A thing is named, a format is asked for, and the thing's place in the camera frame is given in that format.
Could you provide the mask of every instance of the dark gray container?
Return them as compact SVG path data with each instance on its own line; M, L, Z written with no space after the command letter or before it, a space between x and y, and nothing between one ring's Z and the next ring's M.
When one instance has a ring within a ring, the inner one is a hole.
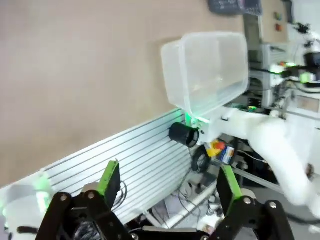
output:
M208 4L210 11L215 14L262 15L261 0L208 0Z

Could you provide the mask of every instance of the black cylinder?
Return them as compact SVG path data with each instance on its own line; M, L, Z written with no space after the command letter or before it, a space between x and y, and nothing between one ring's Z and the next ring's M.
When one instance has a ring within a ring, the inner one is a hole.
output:
M196 128L175 122L169 129L169 138L188 148L192 148L199 140L199 131Z

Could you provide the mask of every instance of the bolt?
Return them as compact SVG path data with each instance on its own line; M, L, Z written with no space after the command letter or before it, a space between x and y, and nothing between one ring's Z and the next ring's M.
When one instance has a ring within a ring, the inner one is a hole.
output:
M270 202L270 207L273 209L276 209L277 205L272 201L272 202Z
M250 198L246 197L245 199L243 199L245 204L251 204L251 200Z
M134 240L139 240L138 235L135 234L135 233L131 234L131 237L132 237Z
M63 194L61 197L60 197L60 200L63 202L65 200L67 200L67 196L65 194Z
M88 194L88 198L89 199L93 199L95 197L95 194L93 193L93 192L90 192L89 194Z

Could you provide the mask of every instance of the wooden table surface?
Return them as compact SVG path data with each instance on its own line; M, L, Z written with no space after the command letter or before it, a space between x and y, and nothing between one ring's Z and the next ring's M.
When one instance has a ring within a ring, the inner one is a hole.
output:
M244 32L206 0L0 1L0 186L172 110L160 48Z

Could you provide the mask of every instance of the plastic bin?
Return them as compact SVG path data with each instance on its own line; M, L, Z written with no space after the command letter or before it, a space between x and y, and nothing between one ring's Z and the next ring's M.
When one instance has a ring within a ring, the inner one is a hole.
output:
M262 15L261 0L208 0L208 4L216 14Z
M248 87L247 41L243 34L200 32L161 49L168 100L195 118L213 112Z

